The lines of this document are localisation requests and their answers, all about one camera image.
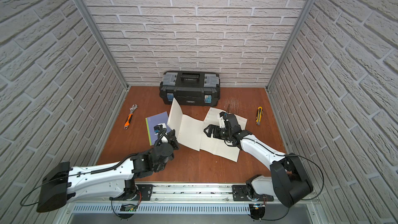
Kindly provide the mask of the purple cover notebook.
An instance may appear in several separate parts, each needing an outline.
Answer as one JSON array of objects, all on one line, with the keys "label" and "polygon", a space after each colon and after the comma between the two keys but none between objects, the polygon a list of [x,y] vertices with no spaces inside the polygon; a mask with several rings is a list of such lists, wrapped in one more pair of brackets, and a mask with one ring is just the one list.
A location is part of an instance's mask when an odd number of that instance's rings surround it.
[{"label": "purple cover notebook", "polygon": [[163,112],[146,118],[147,132],[149,137],[149,143],[151,146],[154,145],[155,141],[158,138],[158,134],[154,133],[154,126],[158,124],[163,124],[163,126],[167,129],[167,133],[171,131],[170,127],[167,125],[168,118],[169,116],[167,112]]}]

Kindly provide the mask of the green cover notebook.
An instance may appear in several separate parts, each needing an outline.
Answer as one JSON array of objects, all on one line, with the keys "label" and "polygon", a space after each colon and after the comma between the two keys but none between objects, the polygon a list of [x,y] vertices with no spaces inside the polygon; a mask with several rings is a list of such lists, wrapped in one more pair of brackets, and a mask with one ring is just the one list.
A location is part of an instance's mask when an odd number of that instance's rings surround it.
[{"label": "green cover notebook", "polygon": [[223,140],[208,138],[204,133],[203,121],[184,115],[177,100],[173,100],[167,125],[175,130],[179,144],[237,162],[240,149],[226,145]]}]

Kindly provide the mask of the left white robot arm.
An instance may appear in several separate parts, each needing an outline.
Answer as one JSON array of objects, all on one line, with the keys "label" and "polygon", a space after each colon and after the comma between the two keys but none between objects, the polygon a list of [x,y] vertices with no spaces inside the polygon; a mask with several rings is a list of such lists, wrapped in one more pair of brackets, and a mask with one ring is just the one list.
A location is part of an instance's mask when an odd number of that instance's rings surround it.
[{"label": "left white robot arm", "polygon": [[137,195],[135,179],[163,171],[177,149],[175,130],[163,128],[150,149],[127,155],[119,162],[92,167],[71,167],[69,162],[62,162],[37,186],[40,194],[36,211],[50,212],[82,198],[133,199]]}]

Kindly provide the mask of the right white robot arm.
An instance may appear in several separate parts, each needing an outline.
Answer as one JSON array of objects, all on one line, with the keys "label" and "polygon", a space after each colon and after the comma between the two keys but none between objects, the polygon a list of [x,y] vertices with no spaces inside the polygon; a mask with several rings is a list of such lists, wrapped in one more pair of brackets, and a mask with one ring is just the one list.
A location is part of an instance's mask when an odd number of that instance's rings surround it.
[{"label": "right white robot arm", "polygon": [[314,191],[301,162],[304,157],[285,154],[261,142],[252,132],[241,128],[234,114],[221,112],[219,125],[208,125],[204,133],[209,138],[223,140],[227,146],[237,147],[252,155],[269,169],[270,180],[256,175],[246,181],[245,192],[251,200],[272,196],[285,207],[291,207]]}]

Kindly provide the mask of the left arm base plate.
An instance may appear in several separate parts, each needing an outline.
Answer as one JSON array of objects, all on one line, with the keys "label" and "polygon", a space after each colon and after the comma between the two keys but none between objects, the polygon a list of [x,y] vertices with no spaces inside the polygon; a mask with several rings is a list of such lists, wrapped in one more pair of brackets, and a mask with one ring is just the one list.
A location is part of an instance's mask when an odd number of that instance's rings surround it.
[{"label": "left arm base plate", "polygon": [[119,196],[109,197],[109,199],[115,201],[149,201],[152,196],[153,187],[154,185],[126,184]]}]

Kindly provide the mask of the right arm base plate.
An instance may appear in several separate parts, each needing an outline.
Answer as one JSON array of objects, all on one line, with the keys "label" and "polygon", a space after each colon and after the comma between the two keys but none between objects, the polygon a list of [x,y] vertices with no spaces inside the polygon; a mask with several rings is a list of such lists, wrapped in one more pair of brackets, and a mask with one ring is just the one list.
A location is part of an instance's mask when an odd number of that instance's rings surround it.
[{"label": "right arm base plate", "polygon": [[232,185],[232,196],[234,202],[273,202],[274,197],[270,195],[260,195],[255,193],[249,185]]}]

